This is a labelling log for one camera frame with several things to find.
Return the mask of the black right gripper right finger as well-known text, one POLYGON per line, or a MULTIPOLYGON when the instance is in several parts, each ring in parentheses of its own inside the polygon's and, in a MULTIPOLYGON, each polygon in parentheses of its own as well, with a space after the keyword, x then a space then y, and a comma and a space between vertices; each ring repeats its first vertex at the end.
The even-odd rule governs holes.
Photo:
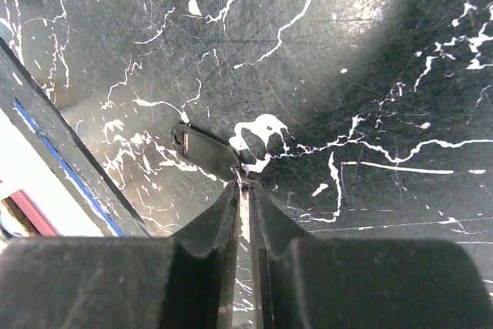
POLYGON ((320 239, 249 189, 258 328, 490 328, 478 268, 457 244, 320 239))

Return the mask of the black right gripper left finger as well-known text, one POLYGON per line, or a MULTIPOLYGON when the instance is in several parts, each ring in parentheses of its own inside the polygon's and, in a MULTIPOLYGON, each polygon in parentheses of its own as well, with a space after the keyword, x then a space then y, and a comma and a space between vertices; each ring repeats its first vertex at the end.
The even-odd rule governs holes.
POLYGON ((26 237, 1 254, 3 328, 229 328, 240 189, 170 237, 26 237))

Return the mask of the black tag key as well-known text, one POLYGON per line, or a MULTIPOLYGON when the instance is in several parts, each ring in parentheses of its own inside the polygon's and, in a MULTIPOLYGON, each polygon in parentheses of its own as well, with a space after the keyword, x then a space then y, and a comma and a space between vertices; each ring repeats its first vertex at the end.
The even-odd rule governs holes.
POLYGON ((240 160, 225 141, 190 124, 179 123, 171 132, 180 159, 226 182, 212 205, 188 222, 173 238, 203 268, 197 276, 204 295, 203 328, 231 328, 236 261, 240 236, 240 160))

